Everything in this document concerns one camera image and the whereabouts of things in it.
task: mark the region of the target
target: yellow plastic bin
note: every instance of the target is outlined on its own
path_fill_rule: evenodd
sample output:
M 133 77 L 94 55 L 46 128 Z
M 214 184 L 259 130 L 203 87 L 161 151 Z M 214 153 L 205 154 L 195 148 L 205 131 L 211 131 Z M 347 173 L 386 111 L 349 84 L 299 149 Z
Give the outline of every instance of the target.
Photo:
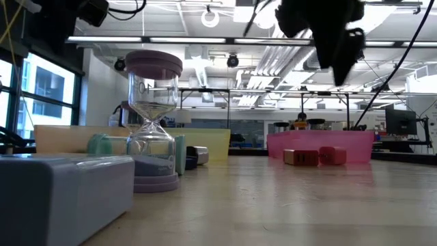
M 202 146 L 208 148 L 210 161 L 227 161 L 229 151 L 229 129 L 202 128 L 166 128 L 172 137 L 185 135 L 187 146 Z

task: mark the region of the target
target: wooden tabletop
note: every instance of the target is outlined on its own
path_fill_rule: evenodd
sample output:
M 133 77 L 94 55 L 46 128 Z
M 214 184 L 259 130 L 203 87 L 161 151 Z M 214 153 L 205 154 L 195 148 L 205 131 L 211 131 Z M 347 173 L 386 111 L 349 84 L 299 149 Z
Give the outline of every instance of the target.
M 83 245 L 435 245 L 437 169 L 293 167 L 231 156 L 187 171 Z

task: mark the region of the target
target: pink lid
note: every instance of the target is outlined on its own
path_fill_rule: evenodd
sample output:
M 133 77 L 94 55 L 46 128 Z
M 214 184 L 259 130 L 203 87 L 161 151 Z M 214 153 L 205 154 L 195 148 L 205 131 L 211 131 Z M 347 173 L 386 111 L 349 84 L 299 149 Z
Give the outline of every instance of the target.
M 182 61 L 161 51 L 133 51 L 126 55 L 125 63 L 128 72 L 145 79 L 167 80 L 182 74 Z

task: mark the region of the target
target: black cable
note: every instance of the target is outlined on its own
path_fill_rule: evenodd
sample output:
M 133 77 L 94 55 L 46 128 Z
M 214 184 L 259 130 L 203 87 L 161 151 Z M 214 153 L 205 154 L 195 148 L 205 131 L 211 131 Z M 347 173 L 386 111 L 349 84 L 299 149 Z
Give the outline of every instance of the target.
M 425 15 L 422 18 L 421 23 L 419 24 L 419 26 L 417 27 L 416 32 L 414 33 L 410 44 L 408 45 L 407 49 L 405 50 L 404 55 L 402 55 L 399 63 L 397 64 L 397 66 L 395 67 L 395 69 L 392 71 L 392 73 L 390 74 L 390 76 L 387 78 L 387 80 L 381 85 L 380 89 L 375 93 L 375 95 L 373 96 L 373 98 L 370 100 L 369 104 L 367 105 L 366 109 L 364 109 L 364 112 L 361 114 L 360 118 L 358 119 L 358 121 L 355 124 L 355 128 L 358 126 L 358 124 L 360 123 L 360 121 L 363 119 L 364 115 L 367 113 L 367 111 L 369 111 L 371 104 L 374 102 L 374 100 L 376 99 L 376 97 L 379 95 L 379 93 L 382 91 L 382 89 L 389 83 L 389 81 L 393 78 L 393 76 L 395 75 L 395 73 L 399 70 L 399 68 L 401 67 L 402 63 L 404 62 L 405 58 L 407 58 L 408 53 L 410 52 L 410 49 L 412 48 L 412 45 L 414 44 L 414 41 L 416 41 L 417 36 L 419 35 L 419 33 L 422 30 L 423 25 L 425 24 L 426 19 L 428 18 L 429 13 L 431 12 L 432 6 L 434 4 L 434 0 L 430 0 L 429 1 L 429 5 L 428 8 L 426 9 Z
M 366 61 L 365 59 L 363 59 L 363 61 L 364 61 L 364 62 L 369 66 L 370 70 L 371 70 L 371 71 L 372 71 L 372 72 L 377 76 L 377 78 L 378 78 L 381 82 L 384 83 L 384 81 L 383 81 L 383 80 L 381 79 L 381 77 L 380 77 L 380 76 L 375 72 L 375 70 L 370 66 L 370 64 L 368 64 L 367 61 Z M 397 97 L 397 99 L 399 99 L 402 103 L 404 103 L 405 106 L 406 106 L 409 110 L 413 111 L 413 112 L 416 114 L 416 116 L 420 118 L 420 116 L 416 113 L 416 111 L 412 110 L 412 109 L 407 105 L 407 103 L 406 103 L 402 98 L 400 98 L 400 97 L 396 94 L 396 92 L 394 92 L 392 89 L 390 89 L 390 91 L 393 93 L 394 96 Z
M 120 13 L 120 14 L 136 14 L 136 13 L 139 13 L 142 10 L 144 10 L 145 2 L 146 2 L 146 0 L 143 0 L 143 4 L 141 4 L 141 7 L 138 8 L 138 6 L 137 6 L 136 10 L 118 10 L 115 8 L 109 8 L 108 11 L 112 11 L 112 12 Z
M 135 3 L 137 4 L 137 10 L 138 10 L 138 0 L 135 0 Z M 128 18 L 118 18 L 110 12 L 108 12 L 108 14 L 110 16 L 112 16 L 112 18 L 114 18 L 115 20 L 119 20 L 119 21 L 129 21 L 130 19 L 134 18 L 137 15 L 137 13 L 134 13 L 131 17 L 128 17 Z

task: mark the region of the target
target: window frame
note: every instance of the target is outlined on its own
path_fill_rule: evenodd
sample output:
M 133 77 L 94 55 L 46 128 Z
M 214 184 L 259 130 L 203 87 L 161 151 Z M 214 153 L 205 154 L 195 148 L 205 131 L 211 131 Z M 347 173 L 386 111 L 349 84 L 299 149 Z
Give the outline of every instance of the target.
M 19 76 L 23 76 L 23 69 L 25 65 L 25 57 L 19 57 L 16 59 L 17 67 L 12 66 L 11 70 L 11 81 L 10 86 L 3 86 L 2 92 L 9 93 L 9 104 L 6 114 L 6 128 L 12 132 L 17 132 L 17 126 L 18 126 L 18 113 L 19 113 L 19 105 L 20 105 L 20 99 L 23 98 L 32 98 L 34 100 L 38 100 L 44 103 L 49 103 L 52 105 L 59 105 L 62 107 L 68 107 L 71 108 L 71 125 L 78 125 L 79 124 L 79 109 L 80 109 L 80 98 L 81 98 L 81 86 L 82 86 L 82 74 L 79 74 L 77 71 L 74 71 L 72 69 L 66 68 L 65 66 L 62 66 L 61 64 L 54 63 L 53 60 L 47 59 L 45 56 L 42 56 L 39 53 L 33 53 L 34 55 L 37 55 L 41 57 L 42 59 L 45 59 L 46 61 L 53 63 L 68 72 L 72 72 L 74 74 L 74 85 L 73 85 L 73 101 L 72 103 L 66 103 L 60 100 L 55 100 L 52 98 L 48 98 L 45 96 L 40 96 L 34 93 L 25 92 L 21 90 L 21 83 L 22 80 L 18 79 L 16 77 L 15 71 L 18 70 Z M 9 59 L 2 59 L 5 62 L 11 63 Z

